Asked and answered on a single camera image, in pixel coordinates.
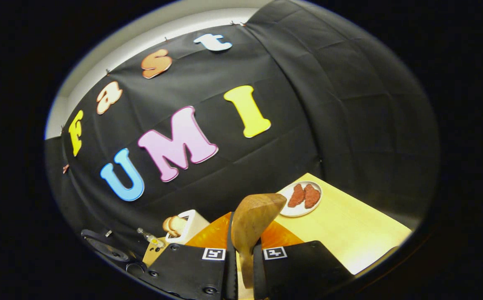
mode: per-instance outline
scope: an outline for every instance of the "letter m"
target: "letter m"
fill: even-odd
[[[160,179],[169,182],[179,174],[179,170],[171,167],[167,160],[182,169],[188,169],[186,148],[190,151],[192,163],[200,163],[217,153],[217,145],[211,144],[203,134],[194,117],[195,108],[186,106],[171,117],[173,140],[150,130],[138,140],[138,146],[145,148],[160,170]]]

